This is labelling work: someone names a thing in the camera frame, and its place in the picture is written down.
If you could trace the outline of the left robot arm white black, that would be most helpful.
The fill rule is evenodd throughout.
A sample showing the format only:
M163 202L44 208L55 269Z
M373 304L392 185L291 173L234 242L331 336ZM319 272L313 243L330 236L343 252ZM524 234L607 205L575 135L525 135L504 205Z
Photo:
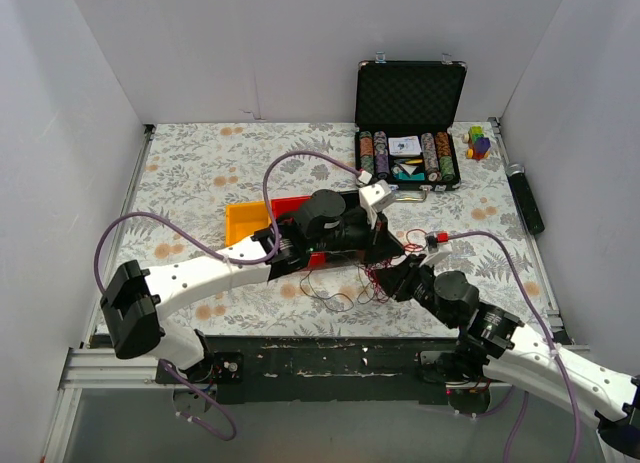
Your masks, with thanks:
M165 266L121 264L100 306L119 359L153 356L173 362L193 383L213 369L206 342L171 315L209 296L304 270L315 253L354 254L364 264L402 255L384 210L395 199L382 183L356 192L318 190L270 226L217 251Z

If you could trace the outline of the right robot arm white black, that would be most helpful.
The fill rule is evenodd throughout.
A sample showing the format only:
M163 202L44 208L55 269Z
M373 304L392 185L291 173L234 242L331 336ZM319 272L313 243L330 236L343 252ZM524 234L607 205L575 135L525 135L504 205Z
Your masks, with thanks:
M460 378L500 380L577 412L610 447L638 457L638 377L546 340L519 317L483 302L460 271L437 274L411 255L397 266L377 270L375 280L387 296L415 302L457 331L452 366Z

